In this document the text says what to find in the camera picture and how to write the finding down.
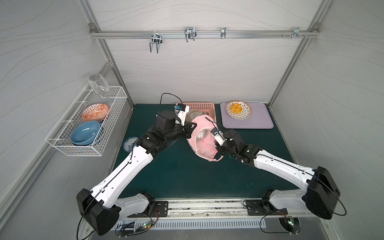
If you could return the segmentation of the pink baseball cap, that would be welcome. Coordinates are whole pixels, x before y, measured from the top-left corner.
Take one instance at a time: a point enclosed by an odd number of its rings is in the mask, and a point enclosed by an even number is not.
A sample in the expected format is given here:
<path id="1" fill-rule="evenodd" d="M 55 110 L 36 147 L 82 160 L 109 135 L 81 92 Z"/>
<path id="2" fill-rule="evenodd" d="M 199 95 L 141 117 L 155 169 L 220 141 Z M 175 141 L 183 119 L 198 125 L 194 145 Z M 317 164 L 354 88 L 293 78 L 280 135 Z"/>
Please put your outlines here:
<path id="1" fill-rule="evenodd" d="M 192 120 L 192 123 L 197 124 L 193 130 L 191 138 L 187 139 L 194 153 L 209 162 L 218 162 L 223 156 L 215 158 L 218 150 L 216 149 L 216 140 L 211 131 L 216 128 L 217 124 L 214 119 L 208 115 L 200 115 Z"/>

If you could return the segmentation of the beige baseball cap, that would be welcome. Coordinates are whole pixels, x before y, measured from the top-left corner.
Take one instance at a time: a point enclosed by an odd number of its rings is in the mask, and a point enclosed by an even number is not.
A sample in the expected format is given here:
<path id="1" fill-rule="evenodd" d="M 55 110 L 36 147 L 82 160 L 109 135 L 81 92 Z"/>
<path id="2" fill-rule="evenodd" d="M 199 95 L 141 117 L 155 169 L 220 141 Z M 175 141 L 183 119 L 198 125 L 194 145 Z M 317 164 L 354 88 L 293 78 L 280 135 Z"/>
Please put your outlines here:
<path id="1" fill-rule="evenodd" d="M 208 112 L 201 112 L 196 109 L 191 109 L 186 115 L 186 122 L 192 122 L 194 118 L 202 115 L 209 115 Z"/>

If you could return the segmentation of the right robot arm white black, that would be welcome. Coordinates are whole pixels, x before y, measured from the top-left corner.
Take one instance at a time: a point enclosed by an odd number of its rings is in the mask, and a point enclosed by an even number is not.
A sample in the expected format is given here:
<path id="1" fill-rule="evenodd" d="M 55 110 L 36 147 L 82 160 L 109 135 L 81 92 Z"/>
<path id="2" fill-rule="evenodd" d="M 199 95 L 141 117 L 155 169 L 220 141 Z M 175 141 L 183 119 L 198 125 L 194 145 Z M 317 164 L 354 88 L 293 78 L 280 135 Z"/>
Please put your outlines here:
<path id="1" fill-rule="evenodd" d="M 297 187 L 289 191 L 268 190 L 260 200 L 260 208 L 265 214 L 282 209 L 302 209 L 325 220 L 335 215 L 341 194 L 327 169 L 300 166 L 258 146 L 246 145 L 235 130 L 222 133 L 214 129 L 211 134 L 220 154 L 228 154 L 237 162 L 272 173 Z"/>

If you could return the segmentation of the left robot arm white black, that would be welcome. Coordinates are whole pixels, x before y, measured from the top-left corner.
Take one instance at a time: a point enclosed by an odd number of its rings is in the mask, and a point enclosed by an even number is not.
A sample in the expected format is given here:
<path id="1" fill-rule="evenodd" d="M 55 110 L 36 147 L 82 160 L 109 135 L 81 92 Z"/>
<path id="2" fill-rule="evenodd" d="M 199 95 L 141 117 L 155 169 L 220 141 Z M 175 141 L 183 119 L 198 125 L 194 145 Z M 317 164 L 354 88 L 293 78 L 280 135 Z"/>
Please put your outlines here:
<path id="1" fill-rule="evenodd" d="M 99 236 L 108 233 L 124 217 L 150 215 L 155 199 L 142 192 L 121 199 L 120 195 L 136 175 L 167 149 L 170 141 L 190 139 L 197 124 L 186 121 L 188 106 L 157 115 L 156 124 L 134 142 L 131 153 L 103 181 L 91 190 L 82 189 L 77 203 L 84 219 Z"/>

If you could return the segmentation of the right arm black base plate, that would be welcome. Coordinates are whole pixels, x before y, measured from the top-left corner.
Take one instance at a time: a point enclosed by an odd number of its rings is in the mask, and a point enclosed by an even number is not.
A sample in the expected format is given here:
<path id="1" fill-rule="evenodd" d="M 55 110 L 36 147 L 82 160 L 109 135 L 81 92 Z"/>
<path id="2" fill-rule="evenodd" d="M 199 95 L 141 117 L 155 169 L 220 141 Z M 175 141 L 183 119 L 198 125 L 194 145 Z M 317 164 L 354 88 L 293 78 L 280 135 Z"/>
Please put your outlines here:
<path id="1" fill-rule="evenodd" d="M 243 200 L 249 216 L 287 215 L 287 209 L 277 209 L 267 200 Z"/>

